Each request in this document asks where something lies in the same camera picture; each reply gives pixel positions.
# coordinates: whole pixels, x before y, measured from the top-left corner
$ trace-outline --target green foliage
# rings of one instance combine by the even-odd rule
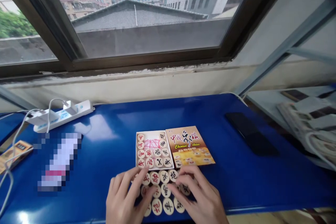
[[[0,9],[0,39],[37,35],[37,32],[20,12],[4,12]]]

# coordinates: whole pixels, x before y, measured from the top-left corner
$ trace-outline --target wooden game piece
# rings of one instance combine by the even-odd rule
[[[174,212],[174,204],[171,199],[165,198],[163,200],[163,210],[166,214],[172,215]]]
[[[162,156],[168,157],[169,156],[169,150],[167,148],[163,148],[161,150]]]
[[[149,157],[151,158],[151,157],[153,156],[153,152],[152,152],[151,149],[146,150],[146,151],[145,151],[145,154],[146,154],[146,157],[147,157],[147,158],[149,158]]]
[[[160,134],[159,134],[159,138],[160,138],[161,140],[166,140],[166,133],[165,133],[165,132],[160,132]]]
[[[166,166],[166,167],[171,167],[172,166],[172,160],[170,159],[170,157],[165,157],[163,159],[163,164]]]
[[[174,197],[174,206],[177,212],[182,214],[184,212],[184,206],[177,200],[177,198]]]
[[[172,193],[172,192],[168,189],[167,184],[162,184],[162,185],[161,185],[161,194],[162,194],[165,198],[169,198],[171,193]]]
[[[143,143],[143,142],[138,142],[137,144],[136,144],[136,147],[138,148],[138,149],[143,149],[144,148],[144,146],[145,146],[145,144]]]
[[[176,182],[177,177],[179,176],[178,172],[174,169],[168,171],[169,178],[171,181]]]
[[[152,211],[152,205],[149,203],[144,216],[148,217],[151,214],[151,211]]]
[[[161,148],[167,148],[167,141],[166,140],[161,140],[160,141],[160,146],[161,146]]]
[[[155,215],[160,215],[162,213],[162,204],[157,198],[152,201],[152,211]]]
[[[140,133],[140,134],[137,135],[136,138],[137,138],[138,141],[143,141],[145,139],[145,134]]]
[[[144,156],[145,156],[145,152],[144,152],[144,150],[139,150],[138,151],[138,158],[144,158]]]
[[[146,159],[146,166],[148,166],[149,168],[153,168],[154,160],[151,157]]]
[[[145,167],[145,161],[143,159],[138,160],[138,167],[144,168]]]
[[[145,186],[148,186],[149,183],[151,182],[151,176],[149,175],[149,173],[146,174],[146,176],[143,178],[142,180],[142,184]]]
[[[156,167],[158,167],[158,168],[162,167],[162,165],[163,165],[163,159],[160,158],[160,157],[157,157],[157,158],[155,159],[155,165],[156,165]]]
[[[159,148],[155,149],[155,150],[154,150],[154,155],[155,155],[156,157],[160,157],[160,156],[161,156],[161,150],[160,150]]]
[[[167,184],[169,182],[168,172],[166,172],[165,170],[162,170],[159,172],[159,175],[160,175],[160,180],[162,181],[162,183]]]
[[[143,186],[141,187],[140,192],[141,192],[141,196],[142,196],[142,197],[144,197],[144,196],[146,195],[148,189],[149,189],[149,186],[148,186],[148,185],[143,185]]]
[[[190,189],[188,186],[181,184],[180,189],[181,189],[181,193],[183,193],[185,196],[190,195]]]
[[[160,183],[160,176],[156,171],[151,172],[150,177],[152,184],[158,185]]]
[[[153,194],[154,198],[159,198],[161,196],[161,187],[159,185],[153,185],[156,187],[155,193]]]

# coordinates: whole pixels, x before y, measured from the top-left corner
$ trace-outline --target power strip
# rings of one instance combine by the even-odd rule
[[[77,108],[77,113],[74,114],[73,116],[70,115],[65,110],[60,110],[60,111],[56,112],[56,114],[58,115],[58,118],[56,120],[53,120],[53,121],[50,122],[49,130],[54,129],[56,127],[59,127],[59,126],[65,124],[65,123],[68,123],[72,120],[75,120],[75,119],[77,119],[81,116],[85,116],[87,114],[90,114],[91,112],[93,112],[95,110],[95,108],[93,107],[93,105],[91,104],[91,102],[89,100],[78,103],[75,106]],[[40,126],[35,125],[34,126],[34,131],[37,132],[37,133],[46,133],[47,128],[48,128],[47,123],[42,124]]]

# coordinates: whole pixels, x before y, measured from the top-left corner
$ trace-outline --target concrete wall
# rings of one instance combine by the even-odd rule
[[[117,103],[233,91],[323,1],[278,0],[238,56],[227,64],[68,79],[46,77],[35,82],[6,84],[4,87],[40,108],[46,108],[52,98]],[[336,19],[333,19],[304,46],[334,54],[335,27]],[[336,81],[335,72],[334,66],[291,56],[254,89],[319,85]],[[1,112],[16,109],[0,101]]]

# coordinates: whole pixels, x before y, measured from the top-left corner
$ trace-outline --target metal frame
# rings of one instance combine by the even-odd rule
[[[188,65],[195,60],[202,60],[204,63],[229,61],[243,47],[276,0],[243,0],[225,37],[217,47],[87,60],[83,59],[87,58],[86,52],[59,0],[13,1],[59,62],[26,63],[24,68],[20,68],[18,64],[0,66],[0,78],[39,75],[41,71],[67,71],[71,75],[74,71],[92,70],[92,74],[97,74],[95,70],[102,68],[112,68],[113,71],[119,68],[123,71],[125,68],[132,70],[141,65],[153,68],[158,64],[162,67],[174,63]]]
[[[281,62],[291,54],[298,54],[309,59],[335,63],[336,55],[327,55],[298,48],[299,45],[308,40],[319,29],[321,29],[333,16],[336,15],[336,0],[325,0],[292,34],[282,42],[255,71],[244,80],[235,90],[235,93],[242,96],[248,92],[253,85],[264,78]]]
[[[33,104],[30,104],[26,100],[23,100],[21,97],[13,94],[12,92],[9,92],[7,89],[1,86],[0,86],[0,98],[24,110],[36,109],[36,107]]]

